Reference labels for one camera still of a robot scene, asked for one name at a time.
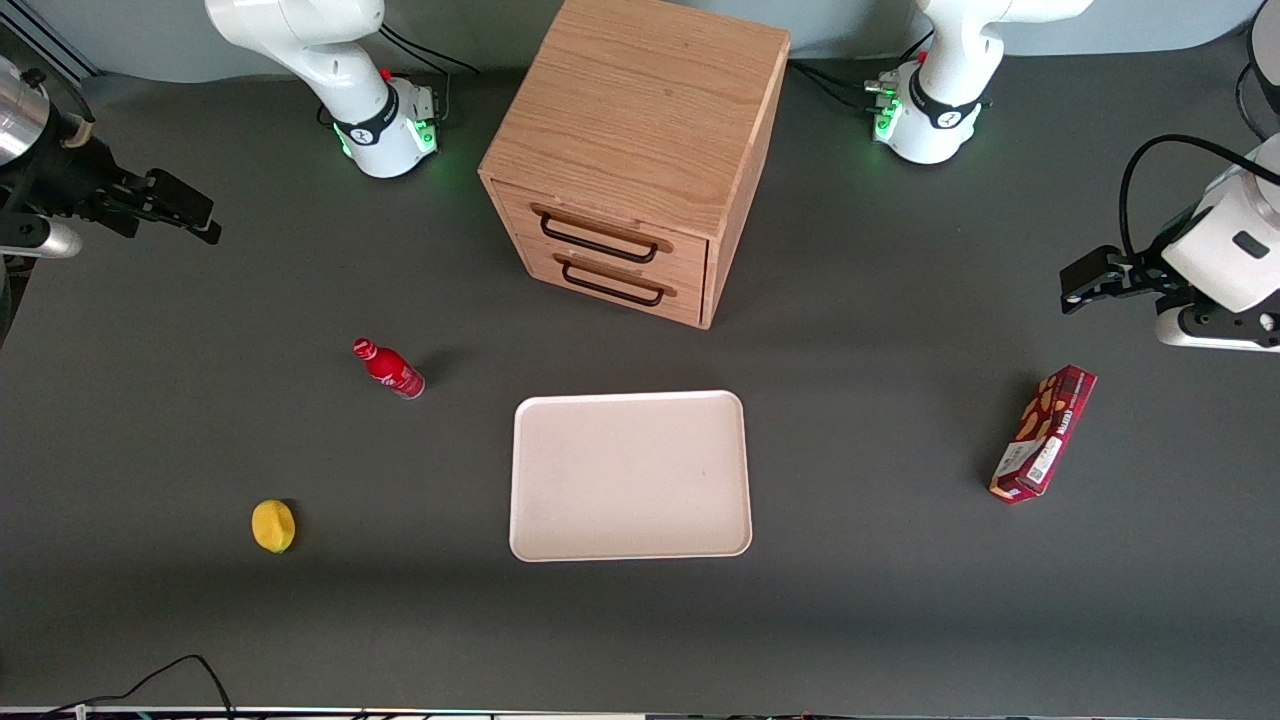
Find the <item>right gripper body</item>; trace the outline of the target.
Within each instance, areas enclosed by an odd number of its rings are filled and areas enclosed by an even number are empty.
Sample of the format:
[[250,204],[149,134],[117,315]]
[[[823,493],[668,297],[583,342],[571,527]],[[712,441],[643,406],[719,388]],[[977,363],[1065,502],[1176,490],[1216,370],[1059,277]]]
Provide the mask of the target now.
[[77,242],[67,218],[134,237],[142,178],[116,164],[91,119],[58,109],[38,69],[4,58],[1,82],[3,241]]

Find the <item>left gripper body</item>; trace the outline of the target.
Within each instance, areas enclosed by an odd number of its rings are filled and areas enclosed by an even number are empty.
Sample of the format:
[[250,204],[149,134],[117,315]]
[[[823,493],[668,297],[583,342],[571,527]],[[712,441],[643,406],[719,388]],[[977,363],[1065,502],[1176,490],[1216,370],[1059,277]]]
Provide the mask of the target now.
[[1188,135],[1162,135],[1132,155],[1128,174],[1161,143],[1203,149],[1230,163],[1206,186],[1185,220],[1174,223],[1170,240],[1153,240],[1153,255],[1171,275],[1179,275],[1217,305],[1244,313],[1271,299],[1279,287],[1277,159],[1272,135],[1247,155]]

